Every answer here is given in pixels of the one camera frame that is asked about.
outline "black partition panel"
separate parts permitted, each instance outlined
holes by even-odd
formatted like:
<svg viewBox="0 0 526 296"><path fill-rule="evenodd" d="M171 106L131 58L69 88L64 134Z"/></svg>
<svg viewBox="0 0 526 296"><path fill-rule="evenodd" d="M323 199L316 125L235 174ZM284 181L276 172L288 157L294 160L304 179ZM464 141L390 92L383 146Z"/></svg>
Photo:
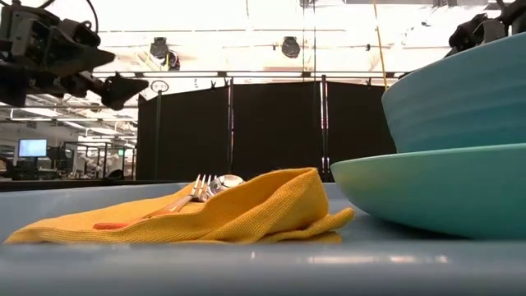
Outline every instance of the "black partition panel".
<svg viewBox="0 0 526 296"><path fill-rule="evenodd" d="M153 180L155 176L155 121L156 99L139 104L139 127L137 130L136 179Z"/></svg>
<svg viewBox="0 0 526 296"><path fill-rule="evenodd" d="M158 99L147 104L156 105ZM145 122L139 122L139 179L154 178L143 173L142 169L155 166L155 154L158 157L158 180L191 181L199 173L220 175L228 172L228 88L163 95L157 150L156 110L146 104L139 108L140 120L145 118L149 124L154 123L145 126ZM144 172L152 171L155 172L155 169L146 169Z"/></svg>
<svg viewBox="0 0 526 296"><path fill-rule="evenodd" d="M383 86L327 82L330 163L396 153L384 110Z"/></svg>
<svg viewBox="0 0 526 296"><path fill-rule="evenodd" d="M321 147L319 83L233 87L233 173L320 168Z"/></svg>

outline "plate rim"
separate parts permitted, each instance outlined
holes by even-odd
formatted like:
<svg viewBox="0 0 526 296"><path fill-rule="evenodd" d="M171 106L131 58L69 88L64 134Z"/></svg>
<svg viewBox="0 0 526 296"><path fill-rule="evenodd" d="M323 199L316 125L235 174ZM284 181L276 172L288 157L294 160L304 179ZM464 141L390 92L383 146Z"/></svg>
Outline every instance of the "plate rim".
<svg viewBox="0 0 526 296"><path fill-rule="evenodd" d="M412 157L425 157L425 156L435 156L435 155L450 155L450 154L464 154L464 153L473 153L473 152L522 150L522 149L526 149L526 143L499 144L499 145L489 145L489 146L472 146L472 147L404 152L404 153L396 153L396 154L391 154L391 155L375 155L375 156L362 157L362 158L355 159L355 160L341 160L341 161L331 164L330 169L332 170L335 167L338 167L344 164L358 163L358 162L370 161L370 160L389 160L389 159L398 159L398 158L412 158Z"/></svg>

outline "ceiling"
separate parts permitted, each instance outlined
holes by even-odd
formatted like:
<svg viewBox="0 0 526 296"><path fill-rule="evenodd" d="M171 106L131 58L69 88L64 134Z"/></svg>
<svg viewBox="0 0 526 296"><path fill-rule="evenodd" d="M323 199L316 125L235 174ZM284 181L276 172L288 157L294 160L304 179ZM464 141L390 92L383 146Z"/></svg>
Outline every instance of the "ceiling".
<svg viewBox="0 0 526 296"><path fill-rule="evenodd" d="M383 84L382 68L402 73L444 57L456 26L487 8L484 0L466 0L469 6L458 7L432 7L424 0L406 0L406 4L384 0L377 6L376 21L373 5L342 0L319 0L316 7L306 9L298 0L149 0L133 5L125 0L91 1L99 17L100 48L117 54L114 62L95 69L95 76L105 78L118 71L162 80L169 84L169 93L210 88L212 81L222 86L224 78L217 77L218 72L226 72L234 83L298 81L304 79L302 72L315 72L312 79L327 75L332 81L366 83L373 77L372 83ZM22 2L34 6L43 0ZM48 9L61 18L94 22L85 0L57 0ZM496 16L499 12L486 13ZM302 47L298 58L281 53L285 36L297 38ZM149 55L154 37L167 38L170 49L180 57L180 72L166 72ZM155 96L150 88L142 94ZM119 112L88 109L99 103L95 95L65 100L38 95L27 101L37 109L12 113L0 106L0 119L68 118L74 124L67 126L78 132L88 127L95 135L111 134L96 132L97 128L113 129L117 136L136 133L136 98Z"/></svg>

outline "metal pole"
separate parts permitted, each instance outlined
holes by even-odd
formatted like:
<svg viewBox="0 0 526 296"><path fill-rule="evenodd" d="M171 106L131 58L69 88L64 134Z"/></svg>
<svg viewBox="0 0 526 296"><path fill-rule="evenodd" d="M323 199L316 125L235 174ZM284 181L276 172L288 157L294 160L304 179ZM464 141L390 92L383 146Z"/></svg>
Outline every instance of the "metal pole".
<svg viewBox="0 0 526 296"><path fill-rule="evenodd" d="M228 144L227 144L227 164L228 172L232 173L233 162L233 78L230 78L230 86L228 87Z"/></svg>
<svg viewBox="0 0 526 296"><path fill-rule="evenodd" d="M122 176L124 177L124 160L126 160L126 147L122 148Z"/></svg>
<svg viewBox="0 0 526 296"><path fill-rule="evenodd" d="M97 148L97 165L99 165L100 162L100 148ZM96 178L99 178L99 172L95 175Z"/></svg>
<svg viewBox="0 0 526 296"><path fill-rule="evenodd" d="M88 170L88 146L85 147L84 174Z"/></svg>
<svg viewBox="0 0 526 296"><path fill-rule="evenodd" d="M104 166L102 168L102 178L106 177L106 160L108 160L108 143L104 143Z"/></svg>
<svg viewBox="0 0 526 296"><path fill-rule="evenodd" d="M323 139L323 179L329 181L329 119L327 115L327 76L321 76L321 137Z"/></svg>
<svg viewBox="0 0 526 296"><path fill-rule="evenodd" d="M135 180L135 148L133 148L131 151L131 180Z"/></svg>
<svg viewBox="0 0 526 296"><path fill-rule="evenodd" d="M161 127L161 100L163 99L163 91L157 91L157 112L155 114L155 150L154 150L154 180L159 177L159 139Z"/></svg>

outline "orange handle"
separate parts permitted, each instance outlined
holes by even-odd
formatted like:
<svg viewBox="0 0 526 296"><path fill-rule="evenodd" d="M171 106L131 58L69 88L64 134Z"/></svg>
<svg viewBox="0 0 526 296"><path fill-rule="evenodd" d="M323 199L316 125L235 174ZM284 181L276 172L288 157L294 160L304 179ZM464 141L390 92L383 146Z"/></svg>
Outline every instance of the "orange handle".
<svg viewBox="0 0 526 296"><path fill-rule="evenodd" d="M157 215L166 215L166 214L172 214L179 212L188 202L190 202L192 199L192 196L185 196L182 198L179 198L178 200L172 202L171 204L164 206L154 212L149 213L148 215L145 215L139 219L129 220L126 223L97 223L93 225L93 229L97 230L114 230L114 229L121 229L124 227L127 227L130 224L134 224L136 222L146 220L149 218L153 218Z"/></svg>

